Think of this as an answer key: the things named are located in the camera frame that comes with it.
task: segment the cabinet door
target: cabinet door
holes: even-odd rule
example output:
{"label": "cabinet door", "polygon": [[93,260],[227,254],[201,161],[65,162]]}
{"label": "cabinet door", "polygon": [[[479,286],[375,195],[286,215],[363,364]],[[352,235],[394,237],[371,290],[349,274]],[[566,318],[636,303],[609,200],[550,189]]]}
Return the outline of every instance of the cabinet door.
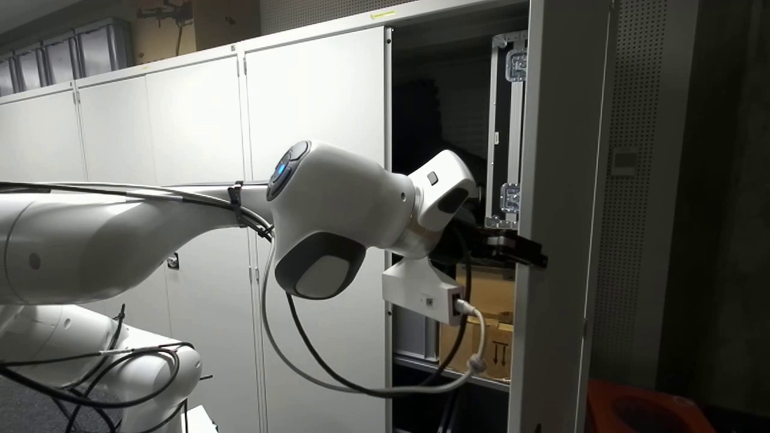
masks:
{"label": "cabinet door", "polygon": [[606,167],[603,0],[530,2],[521,224],[549,266],[518,263],[507,429],[583,429]]}
{"label": "cabinet door", "polygon": [[[244,180],[235,58],[147,73],[157,180]],[[222,429],[258,429],[254,328],[245,231],[211,231],[179,250],[163,269],[173,336],[191,338],[211,375],[193,404]]]}
{"label": "cabinet door", "polygon": [[[87,177],[96,183],[154,185],[154,153],[144,76],[103,81],[80,88],[81,149]],[[134,326],[170,334],[168,296],[162,269],[139,286],[87,307],[115,314]]]}
{"label": "cabinet door", "polygon": [[69,90],[0,103],[0,177],[81,180],[76,109]]}
{"label": "cabinet door", "polygon": [[[341,147],[384,162],[384,29],[254,51],[245,63],[253,177],[270,177],[286,147],[298,138]],[[317,350],[333,368],[367,387],[383,387],[390,368],[383,269],[384,254],[367,250],[358,277],[337,297],[298,300]],[[286,356],[327,379],[300,344],[283,290],[275,281],[270,281],[268,303]],[[387,428],[383,399],[316,387],[294,375],[268,338],[260,345],[270,429],[375,433]]]}
{"label": "cabinet door", "polygon": [[147,76],[157,180],[244,180],[235,58]]}

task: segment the cable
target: cable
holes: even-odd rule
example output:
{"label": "cable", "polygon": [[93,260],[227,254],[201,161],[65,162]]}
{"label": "cable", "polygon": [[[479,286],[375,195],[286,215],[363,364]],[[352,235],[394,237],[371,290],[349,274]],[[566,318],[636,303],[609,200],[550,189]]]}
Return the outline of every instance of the cable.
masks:
{"label": "cable", "polygon": [[[114,332],[114,336],[110,336],[110,342],[108,342],[108,349],[115,349],[115,344],[118,344],[118,338],[121,338],[122,319],[126,319],[126,303],[121,304],[121,313],[118,313],[115,319],[118,319],[118,325],[115,325],[115,332]],[[75,384],[69,384],[69,389],[80,387],[80,384],[87,381],[91,375],[96,375],[96,370],[103,368],[105,358],[108,358],[108,356],[100,356],[100,360],[98,360],[87,375],[81,375]],[[76,420],[76,415],[80,415],[80,408],[81,408],[81,405],[76,404],[76,405],[71,408],[71,413],[67,415],[67,428],[65,428],[65,433],[69,433],[69,429],[75,428],[75,420]],[[110,429],[115,429],[114,420],[103,413],[103,408],[93,405],[93,410],[110,426]]]}
{"label": "cable", "polygon": [[353,392],[353,389],[349,389],[349,387],[341,387],[341,384],[334,384],[334,381],[325,381],[325,379],[319,379],[319,378],[313,378],[310,372],[305,372],[304,368],[298,368],[296,363],[290,363],[290,358],[282,350],[282,345],[277,344],[277,338],[275,338],[275,334],[272,334],[270,318],[268,318],[268,281],[270,281],[270,269],[272,269],[272,251],[270,251],[270,256],[268,256],[265,274],[262,274],[262,284],[260,284],[260,290],[262,290],[260,314],[262,314],[262,326],[265,326],[268,342],[270,342],[270,345],[275,349],[275,354],[277,354],[296,375],[300,375],[300,378],[307,379],[307,381],[316,381],[317,387],[334,389],[334,392]]}
{"label": "cable", "polygon": [[272,224],[245,206],[234,206],[228,200],[219,200],[211,195],[198,195],[187,189],[173,189],[173,186],[147,186],[147,185],[115,185],[115,183],[0,183],[0,192],[91,192],[91,195],[118,195],[118,196],[134,196],[134,200],[170,200],[170,201],[191,201],[191,204],[205,204],[216,209],[228,209],[247,221],[254,221],[253,227],[260,235],[272,233]]}
{"label": "cable", "polygon": [[[50,402],[53,402],[53,404],[58,405],[58,410],[69,420],[69,410],[65,408],[65,404],[58,402],[55,397],[50,397]],[[96,413],[98,413],[98,419],[105,422],[105,428],[108,428],[110,433],[118,429],[115,422],[110,420],[110,415],[108,415],[103,408],[96,408]]]}
{"label": "cable", "polygon": [[[465,300],[471,300],[471,292],[475,292],[475,263],[471,263],[471,251],[460,233],[460,227],[453,231],[460,247],[461,247],[461,261],[465,261]],[[460,350],[460,344],[465,338],[465,328],[466,328],[466,314],[461,314],[460,319],[460,328],[458,328],[458,336],[453,342],[453,349],[448,350],[448,356],[437,363],[437,368],[426,378],[420,379],[420,384],[431,384],[435,381],[446,370],[448,364],[455,360],[458,350]]]}
{"label": "cable", "polygon": [[455,389],[455,392],[448,397],[448,405],[442,408],[441,420],[437,420],[437,433],[449,433],[458,399],[460,399],[460,389]]}
{"label": "cable", "polygon": [[[406,395],[446,395],[446,392],[453,392],[458,387],[461,387],[475,372],[484,370],[484,363],[481,363],[481,354],[484,354],[484,342],[479,344],[479,350],[466,360],[466,372],[461,372],[460,378],[455,378],[453,381],[446,381],[446,384],[435,384],[435,387],[424,387],[424,384],[406,384],[406,387],[383,387],[383,389],[375,389],[375,387],[363,387],[358,381],[352,381],[346,379],[345,375],[340,375],[319,354],[317,349],[313,345],[304,321],[298,319],[298,313],[296,313],[296,304],[294,304],[294,296],[286,290],[286,300],[288,300],[288,310],[290,310],[290,319],[305,344],[305,349],[310,350],[310,356],[316,358],[316,363],[327,372],[333,375],[337,381],[360,392],[360,395],[367,395],[367,397],[379,397],[379,399],[391,399],[391,397],[406,397]],[[487,334],[487,325],[484,325],[484,314],[468,304],[466,300],[458,300],[455,303],[460,307],[460,313],[471,313],[479,318],[479,326],[481,326],[481,336]]]}
{"label": "cable", "polygon": [[91,354],[58,356],[58,358],[0,360],[0,364],[8,364],[8,368],[28,368],[28,364],[67,363],[67,360],[80,360],[80,358],[134,354],[134,350],[154,350],[154,349],[175,349],[175,345],[191,345],[191,349],[193,349],[191,342],[170,342],[170,344],[157,344],[157,345],[110,349],[110,350],[91,350]]}
{"label": "cable", "polygon": [[260,300],[260,303],[262,303],[262,310],[260,310],[260,313],[262,313],[262,326],[265,326],[268,342],[270,342],[270,345],[277,350],[277,356],[278,356],[296,375],[305,378],[307,381],[316,381],[316,384],[319,384],[319,387],[325,387],[325,389],[334,389],[334,392],[360,392],[360,395],[390,399],[390,397],[406,397],[406,395],[446,395],[446,392],[449,392],[449,389],[461,387],[461,384],[479,370],[479,360],[468,360],[468,370],[466,370],[465,375],[460,375],[455,381],[437,384],[437,387],[420,387],[420,384],[413,384],[413,387],[384,387],[384,389],[360,387],[360,384],[341,378],[340,372],[334,372],[334,370],[319,358],[319,354],[316,350],[313,342],[307,338],[307,334],[305,334],[305,328],[304,328],[304,325],[300,325],[300,319],[298,319],[298,314],[296,314],[294,297],[286,292],[286,297],[288,297],[288,310],[294,310],[294,314],[290,314],[290,318],[294,318],[294,325],[296,325],[296,328],[300,332],[307,350],[310,350],[310,354],[316,350],[313,358],[317,360],[317,364],[322,364],[333,378],[337,375],[334,379],[341,381],[345,387],[333,384],[333,381],[325,381],[325,379],[317,379],[317,378],[313,378],[310,372],[300,370],[300,368],[278,349],[278,344],[277,344],[277,338],[275,338],[275,332],[272,332],[272,326],[270,326],[270,314],[268,314],[268,279],[270,279],[270,269],[272,269],[272,251],[270,251],[270,256],[268,256],[265,269],[268,269],[268,271],[262,274],[262,284],[260,284],[260,290],[262,290],[262,300]]}
{"label": "cable", "polygon": [[20,381],[20,384],[23,384],[23,387],[32,387],[32,389],[37,389],[37,392],[40,392],[40,395],[49,395],[49,397],[69,402],[69,404],[100,405],[100,408],[127,408],[127,405],[144,404],[144,402],[150,402],[150,399],[154,399],[154,397],[158,397],[162,392],[167,392],[167,389],[173,384],[173,379],[175,379],[175,375],[179,375],[179,368],[180,368],[180,364],[179,364],[180,360],[179,360],[175,350],[168,350],[168,349],[163,349],[163,345],[139,349],[139,350],[134,349],[132,354],[127,354],[127,356],[122,356],[122,358],[118,358],[118,360],[126,363],[126,360],[132,360],[132,358],[139,358],[139,356],[163,358],[163,360],[168,363],[168,368],[170,368],[170,375],[168,375],[168,379],[167,379],[162,387],[157,387],[154,392],[150,392],[150,395],[144,395],[144,397],[138,397],[138,399],[127,399],[127,402],[96,402],[96,399],[87,399],[87,397],[76,397],[76,395],[65,395],[65,392],[59,392],[59,389],[55,389],[55,387],[49,387],[49,384],[44,384],[44,381],[37,381],[37,379],[26,378],[26,375],[21,375],[21,372],[3,364],[3,363],[0,363],[0,375],[9,378],[9,379],[14,379],[14,381]]}

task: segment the black cable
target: black cable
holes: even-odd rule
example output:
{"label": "black cable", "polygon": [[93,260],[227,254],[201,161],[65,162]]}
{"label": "black cable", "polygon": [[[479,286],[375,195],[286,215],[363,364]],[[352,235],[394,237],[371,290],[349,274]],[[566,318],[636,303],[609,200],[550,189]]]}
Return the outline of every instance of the black cable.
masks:
{"label": "black cable", "polygon": [[58,356],[58,358],[9,360],[9,363],[0,360],[0,364],[5,364],[5,368],[28,368],[28,364],[69,363],[69,360],[80,360],[80,358],[118,356],[118,354],[157,350],[157,349],[175,349],[175,345],[193,345],[193,344],[173,342],[173,344],[134,345],[134,349],[118,349],[118,350],[91,350],[91,354]]}
{"label": "black cable", "polygon": [[[121,332],[122,332],[122,321],[126,321],[126,303],[121,304],[115,319],[118,319],[118,325],[115,325],[115,332],[114,332],[114,336],[110,336],[110,342],[108,342],[108,349],[115,349],[115,345],[118,345],[118,338],[121,338]],[[83,372],[76,381],[69,384],[69,389],[76,389],[80,384],[83,384],[91,375],[96,375],[98,368],[103,368],[105,360],[108,360],[108,356],[100,356],[98,363],[96,363],[88,372]],[[71,408],[71,413],[67,415],[67,428],[65,428],[65,433],[69,433],[69,429],[75,428],[75,420],[76,420],[76,415],[80,415],[80,408],[81,408],[81,404],[76,404],[76,405]],[[93,405],[93,410],[108,422],[110,429],[115,429],[114,420],[103,413],[103,408]]]}
{"label": "black cable", "polygon": [[[122,321],[126,321],[126,303],[121,304],[121,310],[118,310],[118,314],[115,314],[114,319],[115,319],[118,325],[115,325],[115,328],[114,328],[110,342],[105,344],[108,349],[115,349],[115,345],[118,345],[118,338],[121,338],[121,332],[122,332]],[[75,387],[83,384],[98,368],[103,368],[105,358],[108,358],[108,356],[100,356],[98,363],[96,363],[91,370],[87,370],[80,379],[75,379],[75,381],[67,384],[67,387],[75,389]]]}
{"label": "black cable", "polygon": [[162,349],[162,345],[157,345],[157,349],[139,349],[139,350],[132,350],[130,356],[122,356],[121,360],[126,363],[126,360],[138,358],[138,356],[158,356],[158,358],[163,358],[163,360],[168,363],[168,368],[170,368],[170,379],[167,379],[167,381],[163,381],[162,387],[157,387],[154,392],[150,392],[150,395],[144,395],[144,397],[138,397],[138,399],[127,399],[127,402],[96,402],[96,399],[83,399],[83,397],[65,395],[65,392],[59,392],[59,389],[55,389],[55,387],[49,387],[49,384],[44,384],[44,381],[37,381],[37,379],[26,378],[26,375],[21,375],[21,372],[3,364],[3,363],[0,363],[0,375],[5,375],[8,379],[14,379],[14,381],[20,381],[20,384],[23,384],[23,387],[28,387],[28,389],[37,389],[37,392],[40,392],[40,395],[49,395],[49,397],[55,397],[55,399],[63,399],[63,402],[69,402],[69,404],[100,405],[100,408],[127,408],[127,405],[138,405],[138,404],[144,404],[144,402],[150,402],[150,399],[154,399],[154,397],[158,397],[163,389],[170,387],[173,378],[179,375],[179,363],[173,363],[175,354],[168,350],[168,349]]}
{"label": "black cable", "polygon": [[404,397],[404,395],[390,395],[390,392],[379,392],[379,389],[371,389],[371,387],[363,387],[358,381],[352,381],[346,379],[345,375],[340,375],[319,354],[317,349],[313,345],[305,326],[300,325],[298,314],[296,314],[296,304],[294,304],[294,296],[286,290],[286,300],[288,300],[288,313],[290,313],[290,319],[294,319],[294,326],[298,328],[298,336],[304,338],[305,349],[310,350],[310,356],[316,358],[316,363],[327,372],[333,375],[337,381],[360,392],[360,395],[367,395],[367,397],[379,397],[379,399],[391,399],[391,397]]}
{"label": "black cable", "polygon": [[[471,263],[471,251],[461,237],[461,231],[453,231],[460,247],[461,247],[461,261],[465,261],[465,300],[471,300],[471,292],[475,292],[475,263]],[[448,364],[455,360],[460,345],[461,345],[461,338],[465,338],[465,328],[466,328],[466,314],[460,318],[460,328],[458,328],[458,336],[453,342],[453,349],[448,350],[448,356],[437,363],[437,368],[426,378],[420,379],[418,384],[431,384],[435,381],[446,370]]]}
{"label": "black cable", "polygon": [[235,214],[254,221],[253,227],[262,237],[272,233],[272,224],[245,206],[234,206],[230,201],[219,200],[219,196],[195,195],[195,192],[173,189],[173,186],[108,185],[108,183],[5,183],[5,180],[0,180],[0,192],[55,192],[55,189],[88,192],[88,195],[118,195],[118,196],[134,196],[134,200],[170,200],[170,201],[216,206],[216,209],[228,209],[228,212],[235,212]]}
{"label": "black cable", "polygon": [[[175,350],[170,350],[173,354],[173,372],[168,375],[168,381],[173,381],[175,378],[179,378],[179,354]],[[108,363],[93,379],[91,379],[91,384],[87,387],[87,392],[81,395],[81,397],[88,397],[91,392],[93,392],[93,387],[114,370],[114,368],[118,368],[118,364],[122,364],[122,363],[130,363],[130,360],[134,360],[134,358],[141,358],[141,356],[152,356],[152,354],[127,354],[127,356],[122,356],[122,358],[115,358],[114,363]],[[152,433],[152,429],[158,429],[162,426],[167,426],[175,413],[180,410],[180,404],[179,404],[179,408],[168,415],[168,419],[163,419],[158,426],[154,426],[154,428],[150,428],[147,433]]]}
{"label": "black cable", "polygon": [[437,422],[437,433],[449,433],[453,422],[455,422],[455,408],[458,408],[458,402],[460,402],[460,389],[455,389],[449,397],[448,397],[448,404],[441,413],[441,422]]}
{"label": "black cable", "polygon": [[98,413],[98,419],[105,422],[105,428],[108,428],[108,433],[115,433],[118,429],[118,426],[114,422],[114,419],[100,408],[100,405],[91,405],[96,413]]}
{"label": "black cable", "polygon": [[58,402],[55,397],[50,397],[50,402],[58,405],[58,410],[59,410],[65,419],[69,419],[69,410],[67,410],[67,405],[65,405],[63,402]]}
{"label": "black cable", "polygon": [[[465,261],[466,261],[466,271],[465,271],[465,274],[466,274],[466,286],[468,286],[468,284],[471,284],[471,266],[468,266],[471,260],[468,260],[468,250],[466,250],[466,243],[461,239],[460,231],[458,231],[458,237],[460,237],[460,244],[465,247]],[[316,358],[316,363],[317,363],[327,375],[333,375],[337,381],[341,381],[341,384],[346,384],[346,387],[352,387],[352,389],[357,389],[357,392],[360,392],[360,395],[367,395],[367,397],[379,397],[379,399],[406,397],[406,395],[400,395],[400,392],[371,389],[371,387],[363,387],[363,384],[352,381],[349,378],[340,375],[340,372],[317,354],[317,349],[313,345],[313,342],[310,342],[310,336],[307,336],[307,332],[305,332],[305,326],[304,326],[304,321],[300,321],[300,318],[298,318],[298,313],[296,313],[294,296],[290,296],[288,290],[286,290],[286,303],[288,303],[288,313],[290,313],[294,326],[298,328],[305,349],[310,350],[310,356]],[[458,332],[458,338],[455,338],[455,344],[453,344],[453,349],[449,349],[449,356],[448,356],[424,381],[435,379],[435,378],[442,375],[446,364],[449,364],[449,360],[455,358],[455,354],[458,354],[458,349],[460,349],[460,344],[461,344],[461,334]]]}

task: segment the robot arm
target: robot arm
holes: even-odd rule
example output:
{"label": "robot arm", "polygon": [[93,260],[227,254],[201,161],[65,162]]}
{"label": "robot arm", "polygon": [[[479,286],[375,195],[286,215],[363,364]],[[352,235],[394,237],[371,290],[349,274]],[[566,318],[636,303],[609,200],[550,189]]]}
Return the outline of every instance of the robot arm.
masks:
{"label": "robot arm", "polygon": [[[449,152],[400,176],[341,149],[300,141],[277,162],[270,185],[237,186],[235,196],[230,186],[205,185],[179,192],[211,195],[275,221],[277,281],[294,296],[333,297],[357,277],[366,247],[424,261],[431,274],[424,256],[471,186],[468,171]],[[244,225],[234,206],[173,192],[0,189],[14,189],[0,195],[0,303],[14,304],[115,296],[147,279],[191,237]]]}
{"label": "robot arm", "polygon": [[[471,186],[468,171],[449,152],[400,176],[307,141],[283,153],[268,185],[138,189],[0,183],[0,370],[9,375],[13,363],[115,349],[100,368],[110,395],[130,402],[168,381],[168,389],[130,408],[122,422],[147,429],[170,419],[163,429],[180,429],[179,405],[200,378],[198,350],[127,325],[121,332],[91,310],[59,303],[127,290],[195,235],[254,225],[262,215],[275,221],[275,269],[288,292],[333,297],[352,284],[366,247],[383,247],[402,254],[384,271],[384,300],[453,321],[458,286],[426,254]],[[138,345],[154,344],[175,344],[173,363],[130,358]],[[81,358],[21,370],[63,387],[98,364]]]}

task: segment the open cabinet door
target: open cabinet door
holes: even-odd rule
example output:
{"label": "open cabinet door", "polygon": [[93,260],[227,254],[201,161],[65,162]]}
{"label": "open cabinet door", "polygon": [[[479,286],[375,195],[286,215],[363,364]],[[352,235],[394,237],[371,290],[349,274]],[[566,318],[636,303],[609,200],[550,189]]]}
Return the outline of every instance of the open cabinet door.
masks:
{"label": "open cabinet door", "polygon": [[[268,180],[282,153],[300,138],[341,147],[384,166],[384,29],[352,30],[245,52],[251,167]],[[260,244],[260,274],[268,260]],[[367,387],[387,381],[384,254],[367,250],[353,284],[333,300],[298,300],[298,314],[327,363]],[[294,328],[283,289],[268,286],[268,314],[286,356],[330,379]],[[384,433],[383,399],[340,395],[305,381],[270,349],[262,354],[262,429]]]}
{"label": "open cabinet door", "polygon": [[603,173],[609,0],[531,0],[519,235],[549,266],[518,263],[507,429],[585,422],[588,336]]}

